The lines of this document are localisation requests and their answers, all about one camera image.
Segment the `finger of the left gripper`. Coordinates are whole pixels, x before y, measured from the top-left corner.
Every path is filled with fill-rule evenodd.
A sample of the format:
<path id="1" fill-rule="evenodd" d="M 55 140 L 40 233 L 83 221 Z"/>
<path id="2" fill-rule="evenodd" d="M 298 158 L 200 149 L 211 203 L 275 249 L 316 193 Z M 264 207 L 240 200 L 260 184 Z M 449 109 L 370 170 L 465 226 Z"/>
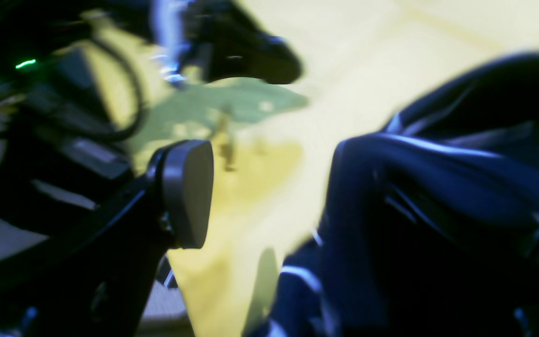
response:
<path id="1" fill-rule="evenodd" d="M 192 0 L 182 13 L 183 66 L 202 68 L 202 79 L 254 78 L 270 85 L 299 79 L 303 65 L 290 45 L 266 32 L 233 0 Z"/>

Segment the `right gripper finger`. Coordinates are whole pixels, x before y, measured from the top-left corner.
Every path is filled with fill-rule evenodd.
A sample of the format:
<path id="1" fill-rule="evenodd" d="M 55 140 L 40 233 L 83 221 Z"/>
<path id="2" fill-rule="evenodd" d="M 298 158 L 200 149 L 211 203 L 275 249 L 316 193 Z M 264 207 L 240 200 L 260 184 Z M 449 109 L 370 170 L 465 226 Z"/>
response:
<path id="1" fill-rule="evenodd" d="M 202 248 L 208 140 L 158 149 L 146 172 L 87 218 L 0 260 L 0 337 L 132 337 L 164 254 Z"/>

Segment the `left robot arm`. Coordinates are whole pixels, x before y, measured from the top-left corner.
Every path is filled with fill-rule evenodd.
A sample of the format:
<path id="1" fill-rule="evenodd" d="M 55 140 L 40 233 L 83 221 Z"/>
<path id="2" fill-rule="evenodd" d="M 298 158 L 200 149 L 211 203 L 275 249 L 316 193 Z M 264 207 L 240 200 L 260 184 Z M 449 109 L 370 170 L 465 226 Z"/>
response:
<path id="1" fill-rule="evenodd" d="M 254 125 L 301 109 L 286 88 L 301 62 L 233 0 L 101 0 L 118 27 L 158 53 L 159 75 L 174 87 L 150 107 L 135 66 L 79 19 L 88 0 L 0 4 L 0 227 L 24 215 L 58 213 L 33 181 L 107 193 L 129 177 L 129 156 L 152 145 L 213 139 L 230 123 Z M 75 43 L 89 41 L 122 67 L 133 92 L 132 122 L 113 126 Z"/>

